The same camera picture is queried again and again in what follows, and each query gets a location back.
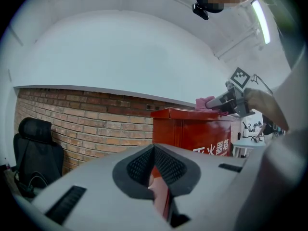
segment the person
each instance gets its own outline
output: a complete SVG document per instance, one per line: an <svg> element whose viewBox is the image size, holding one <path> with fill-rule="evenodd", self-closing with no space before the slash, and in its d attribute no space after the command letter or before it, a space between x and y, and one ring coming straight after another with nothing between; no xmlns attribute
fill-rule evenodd
<svg viewBox="0 0 308 231"><path fill-rule="evenodd" d="M259 138L261 134L263 133L264 142L266 145L268 145L273 138L273 132L274 132L273 125L274 124L265 115L262 115L262 118L263 118L263 126L260 132L258 133L258 135L256 136L256 138Z"/></svg>

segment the ceiling light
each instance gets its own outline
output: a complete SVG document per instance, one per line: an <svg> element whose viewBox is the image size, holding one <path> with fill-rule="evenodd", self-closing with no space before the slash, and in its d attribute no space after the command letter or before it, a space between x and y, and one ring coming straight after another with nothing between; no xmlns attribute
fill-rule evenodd
<svg viewBox="0 0 308 231"><path fill-rule="evenodd" d="M263 32L263 36L264 36L265 44L268 44L270 42L270 36L269 36L270 32L269 32L268 24L267 24L266 19L265 19L265 15L264 15L263 10L261 8L261 4L259 3L258 0L253 0L251 2L251 5L254 8L254 10L257 14L257 17L259 19L259 22L260 22L260 25L261 25L261 28L262 28L262 32Z"/></svg>

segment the red object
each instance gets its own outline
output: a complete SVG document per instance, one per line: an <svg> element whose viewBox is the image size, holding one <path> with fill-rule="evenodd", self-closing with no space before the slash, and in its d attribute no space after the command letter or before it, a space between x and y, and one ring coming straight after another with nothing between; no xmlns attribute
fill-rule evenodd
<svg viewBox="0 0 308 231"><path fill-rule="evenodd" d="M151 113L153 117L153 143L163 143L179 148L212 155L229 156L231 122L230 115L205 113L167 108ZM154 177L159 177L156 168Z"/></svg>

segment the white ceiling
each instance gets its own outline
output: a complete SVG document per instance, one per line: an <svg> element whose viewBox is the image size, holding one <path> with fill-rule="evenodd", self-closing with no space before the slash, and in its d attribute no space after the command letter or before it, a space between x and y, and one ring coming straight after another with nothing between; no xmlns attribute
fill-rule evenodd
<svg viewBox="0 0 308 231"><path fill-rule="evenodd" d="M146 13L174 23L204 41L214 55L224 60L230 73L237 67L259 74L271 88L280 85L290 73L279 34L267 5L261 3L271 36L264 45L262 31L249 2L209 14L204 21L192 12L195 0L44 0L49 14L44 20L57 21L79 13L97 10L129 10ZM23 39L24 28L12 22Z"/></svg>

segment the brick wall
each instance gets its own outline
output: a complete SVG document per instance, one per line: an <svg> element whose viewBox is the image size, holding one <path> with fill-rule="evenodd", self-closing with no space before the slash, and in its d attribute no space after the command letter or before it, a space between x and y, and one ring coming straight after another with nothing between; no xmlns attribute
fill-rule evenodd
<svg viewBox="0 0 308 231"><path fill-rule="evenodd" d="M63 173L83 162L152 142L151 111L173 103L79 90L20 89L14 130L25 117L52 123L53 140L64 149Z"/></svg>

